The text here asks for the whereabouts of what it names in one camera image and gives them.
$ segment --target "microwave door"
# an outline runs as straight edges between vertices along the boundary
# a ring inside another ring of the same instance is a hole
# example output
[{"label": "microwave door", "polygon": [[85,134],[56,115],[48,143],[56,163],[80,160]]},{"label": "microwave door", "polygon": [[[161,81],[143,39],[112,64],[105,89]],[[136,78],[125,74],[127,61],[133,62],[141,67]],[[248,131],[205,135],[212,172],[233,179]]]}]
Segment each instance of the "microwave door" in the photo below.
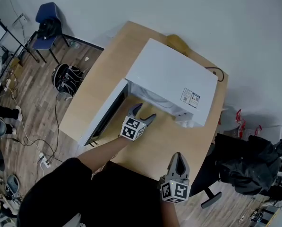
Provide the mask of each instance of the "microwave door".
[{"label": "microwave door", "polygon": [[128,81],[122,79],[106,99],[96,116],[81,136],[78,145],[86,146],[99,138],[108,123],[128,96]]}]

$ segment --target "microwave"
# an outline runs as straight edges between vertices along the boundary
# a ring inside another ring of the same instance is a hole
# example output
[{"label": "microwave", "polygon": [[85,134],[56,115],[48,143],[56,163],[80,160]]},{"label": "microwave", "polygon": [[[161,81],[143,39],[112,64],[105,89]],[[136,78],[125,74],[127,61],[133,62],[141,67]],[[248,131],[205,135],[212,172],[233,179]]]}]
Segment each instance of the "microwave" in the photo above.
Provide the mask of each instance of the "microwave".
[{"label": "microwave", "polygon": [[129,72],[104,102],[78,144],[94,142],[128,95],[173,116],[181,127],[203,127],[218,77],[176,50],[149,39]]}]

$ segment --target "black backpack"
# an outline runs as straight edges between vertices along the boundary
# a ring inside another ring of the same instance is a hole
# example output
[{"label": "black backpack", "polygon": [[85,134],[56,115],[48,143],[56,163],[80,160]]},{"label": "black backpack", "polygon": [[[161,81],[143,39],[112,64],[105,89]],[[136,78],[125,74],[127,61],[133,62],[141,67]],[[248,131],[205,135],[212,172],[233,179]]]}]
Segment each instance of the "black backpack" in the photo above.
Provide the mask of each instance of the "black backpack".
[{"label": "black backpack", "polygon": [[61,23],[56,18],[47,18],[39,25],[37,38],[49,39],[62,33]]},{"label": "black backpack", "polygon": [[78,67],[60,64],[52,72],[51,81],[60,93],[74,96],[83,81],[83,72]]}]

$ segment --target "fiducial marker cube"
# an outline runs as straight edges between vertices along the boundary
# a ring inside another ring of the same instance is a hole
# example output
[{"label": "fiducial marker cube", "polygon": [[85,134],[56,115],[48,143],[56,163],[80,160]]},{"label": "fiducial marker cube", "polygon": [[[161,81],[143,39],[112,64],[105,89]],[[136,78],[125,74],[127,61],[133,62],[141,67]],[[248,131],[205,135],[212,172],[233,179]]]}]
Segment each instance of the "fiducial marker cube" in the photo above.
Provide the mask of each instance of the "fiducial marker cube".
[{"label": "fiducial marker cube", "polygon": [[145,128],[145,123],[126,116],[120,135],[130,140],[136,140],[143,134]]},{"label": "fiducial marker cube", "polygon": [[189,198],[190,189],[188,185],[170,180],[161,185],[162,199],[172,203],[184,202]]}]

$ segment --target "wooden table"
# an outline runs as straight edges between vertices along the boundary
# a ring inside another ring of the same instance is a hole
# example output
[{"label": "wooden table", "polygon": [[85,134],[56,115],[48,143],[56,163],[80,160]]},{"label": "wooden table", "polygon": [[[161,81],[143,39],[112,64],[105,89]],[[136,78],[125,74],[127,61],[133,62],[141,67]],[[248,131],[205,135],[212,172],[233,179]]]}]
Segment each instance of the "wooden table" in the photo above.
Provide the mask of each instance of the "wooden table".
[{"label": "wooden table", "polygon": [[[166,43],[166,36],[144,26],[127,22],[102,52],[69,105],[60,130],[78,141],[107,97],[124,78],[149,38]],[[188,56],[205,67],[214,64],[190,50]],[[139,102],[143,107],[137,117],[157,114],[155,121],[138,140],[131,142],[112,161],[130,170],[158,180],[167,174],[172,155],[181,152],[190,166],[190,181],[195,179],[213,140],[225,98],[228,75],[217,83],[214,100],[206,124],[201,128],[183,128],[173,117],[158,108],[129,96],[110,121],[97,143],[117,138],[128,109]]]}]

